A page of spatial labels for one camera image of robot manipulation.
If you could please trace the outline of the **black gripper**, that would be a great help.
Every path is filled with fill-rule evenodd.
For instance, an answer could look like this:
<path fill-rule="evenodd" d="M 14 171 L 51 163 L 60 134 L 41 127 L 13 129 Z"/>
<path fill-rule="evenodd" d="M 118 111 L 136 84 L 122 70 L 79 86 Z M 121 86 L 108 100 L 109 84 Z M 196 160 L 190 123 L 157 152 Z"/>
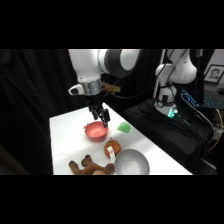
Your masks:
<path fill-rule="evenodd" d="M 110 121 L 110 115 L 107 109 L 104 109 L 103 104 L 103 94 L 99 93 L 97 95 L 86 95 L 85 100 L 90 112 L 93 115 L 94 120 L 99 119 L 102 115 L 103 126 L 107 127 Z"/>

